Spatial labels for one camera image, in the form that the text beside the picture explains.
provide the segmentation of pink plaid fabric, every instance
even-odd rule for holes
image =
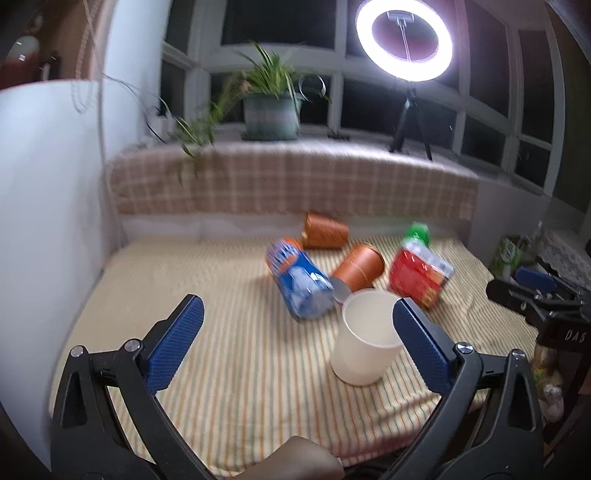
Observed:
[[[229,142],[205,148],[196,168],[188,160],[178,145],[116,158],[110,182],[119,212],[472,220],[478,192],[476,175],[450,161],[348,142]]]

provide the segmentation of green flower pot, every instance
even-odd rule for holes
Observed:
[[[295,104],[288,95],[275,97],[256,93],[244,98],[243,138],[252,141],[297,140],[300,135],[300,111],[303,97],[296,96]]]

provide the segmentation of brown paper cup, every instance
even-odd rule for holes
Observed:
[[[304,248],[341,248],[349,240],[349,227],[331,218],[308,213],[301,237]]]
[[[330,277],[336,301],[343,303],[353,292],[371,288],[385,268],[384,258],[373,245],[354,245]]]

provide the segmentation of glowing ring light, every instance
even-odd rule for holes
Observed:
[[[430,25],[439,42],[433,55],[422,60],[408,61],[392,55],[376,42],[372,32],[374,22],[380,15],[392,10],[410,12]],[[452,61],[452,38],[445,23],[435,10],[419,0],[369,0],[359,7],[356,24],[359,41],[369,58],[395,77],[409,82],[431,80],[445,72]]]

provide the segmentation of light stand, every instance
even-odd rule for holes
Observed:
[[[410,52],[408,50],[408,42],[406,39],[406,24],[407,22],[414,22],[414,15],[408,14],[406,12],[388,12],[388,18],[390,20],[395,21],[400,27],[400,31],[402,33],[402,40],[404,41],[404,48],[406,51],[407,61],[410,62]],[[433,161],[433,156],[431,155],[431,145],[429,144],[429,141],[427,139],[427,129],[425,129],[423,113],[421,112],[421,109],[417,101],[417,91],[411,82],[408,82],[407,99],[406,102],[404,102],[404,108],[402,109],[400,120],[398,120],[398,126],[394,134],[394,139],[390,144],[389,151],[390,153],[402,151],[402,144],[404,143],[404,131],[406,129],[406,121],[408,113],[411,109],[414,109],[417,113],[418,127],[421,131],[421,138],[423,139],[423,144],[425,145],[425,152],[427,153],[427,158]]]

